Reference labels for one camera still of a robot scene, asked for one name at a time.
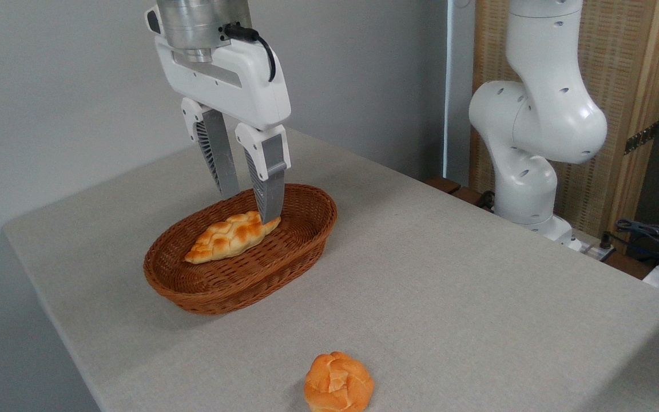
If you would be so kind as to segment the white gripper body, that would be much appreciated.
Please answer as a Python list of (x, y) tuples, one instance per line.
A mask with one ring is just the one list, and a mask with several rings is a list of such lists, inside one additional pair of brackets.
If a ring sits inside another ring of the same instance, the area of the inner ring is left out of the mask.
[(248, 6), (154, 6), (145, 20), (176, 92), (259, 130), (288, 119), (280, 62)]

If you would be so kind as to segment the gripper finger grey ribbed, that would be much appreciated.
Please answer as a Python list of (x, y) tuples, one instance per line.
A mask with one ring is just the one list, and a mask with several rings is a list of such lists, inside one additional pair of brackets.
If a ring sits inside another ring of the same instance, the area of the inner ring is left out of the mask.
[(240, 184), (223, 114), (188, 97), (182, 99), (181, 110), (188, 135), (199, 144), (222, 198), (238, 195)]
[(261, 131), (240, 123), (235, 134), (245, 151), (261, 222), (268, 224), (283, 210), (285, 170), (291, 167), (286, 129)]

